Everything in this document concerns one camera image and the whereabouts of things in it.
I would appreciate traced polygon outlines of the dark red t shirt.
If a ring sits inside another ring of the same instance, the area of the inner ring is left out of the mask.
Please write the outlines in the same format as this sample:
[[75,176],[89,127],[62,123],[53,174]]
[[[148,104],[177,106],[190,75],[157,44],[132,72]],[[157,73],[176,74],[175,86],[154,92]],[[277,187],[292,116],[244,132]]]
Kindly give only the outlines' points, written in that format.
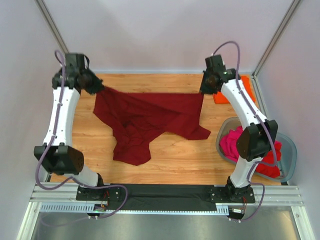
[[201,93],[121,92],[104,87],[93,113],[112,129],[113,160],[139,166],[151,159],[150,143],[165,132],[190,141],[211,132],[200,125]]

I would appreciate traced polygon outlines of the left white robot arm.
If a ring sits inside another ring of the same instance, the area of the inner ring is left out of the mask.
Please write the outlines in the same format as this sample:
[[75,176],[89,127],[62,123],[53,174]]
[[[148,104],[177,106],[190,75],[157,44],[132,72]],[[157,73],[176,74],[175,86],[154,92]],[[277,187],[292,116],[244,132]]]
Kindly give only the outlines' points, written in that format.
[[102,189],[102,177],[85,165],[84,154],[73,147],[72,129],[81,91],[94,83],[96,76],[84,72],[57,72],[52,79],[53,106],[49,127],[42,145],[35,146],[33,154],[38,160],[35,182],[44,190],[53,191],[62,186],[46,187],[40,181],[40,169],[48,174],[65,176],[83,188]]

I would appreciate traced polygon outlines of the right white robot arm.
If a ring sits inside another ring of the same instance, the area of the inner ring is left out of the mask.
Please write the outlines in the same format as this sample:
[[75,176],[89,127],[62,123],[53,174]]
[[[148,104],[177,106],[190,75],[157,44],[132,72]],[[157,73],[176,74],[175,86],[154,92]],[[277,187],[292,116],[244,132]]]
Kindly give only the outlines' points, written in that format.
[[237,201],[252,192],[252,175],[257,165],[264,164],[264,157],[272,152],[273,162],[267,166],[277,164],[275,139],[278,124],[275,120],[268,120],[253,103],[243,83],[234,69],[211,71],[204,70],[200,85],[202,94],[221,92],[232,105],[242,126],[242,134],[236,142],[239,154],[235,169],[228,177],[219,194],[230,201]]

